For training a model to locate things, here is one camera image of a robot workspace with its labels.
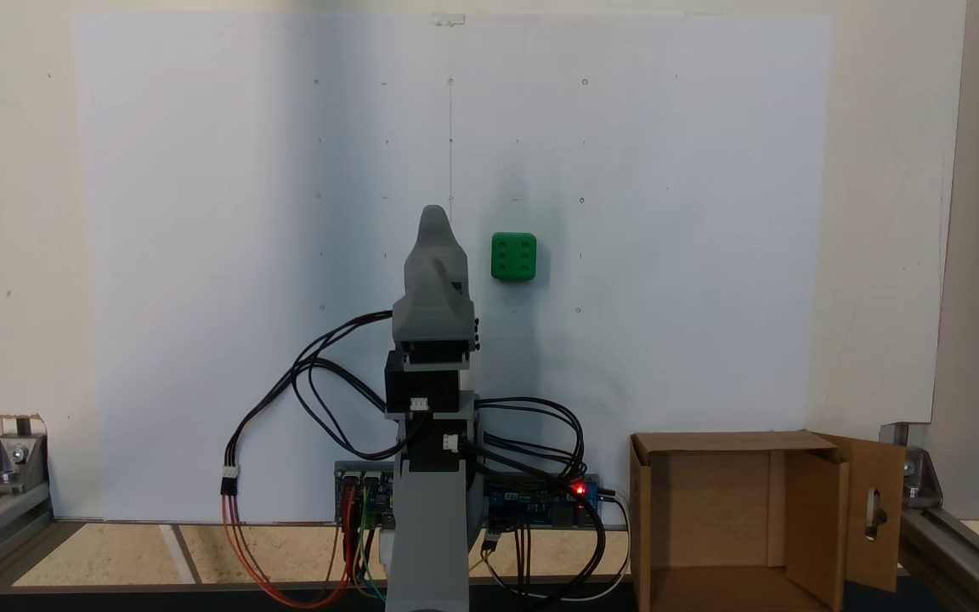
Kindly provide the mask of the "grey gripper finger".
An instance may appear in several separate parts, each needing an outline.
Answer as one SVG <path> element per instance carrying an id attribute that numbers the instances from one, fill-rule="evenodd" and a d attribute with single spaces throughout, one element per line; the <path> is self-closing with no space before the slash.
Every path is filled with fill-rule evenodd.
<path id="1" fill-rule="evenodd" d="M 439 205 L 428 205 L 421 212 L 415 244 L 405 259 L 405 290 L 413 287 L 415 274 L 423 264 L 433 257 L 446 254 L 467 256 L 452 232 L 445 209 Z"/>
<path id="2" fill-rule="evenodd" d="M 469 269 L 467 268 L 467 256 L 465 254 L 446 254 L 433 257 L 431 263 L 447 286 L 450 286 L 464 298 L 470 298 L 469 274 L 467 273 Z"/>

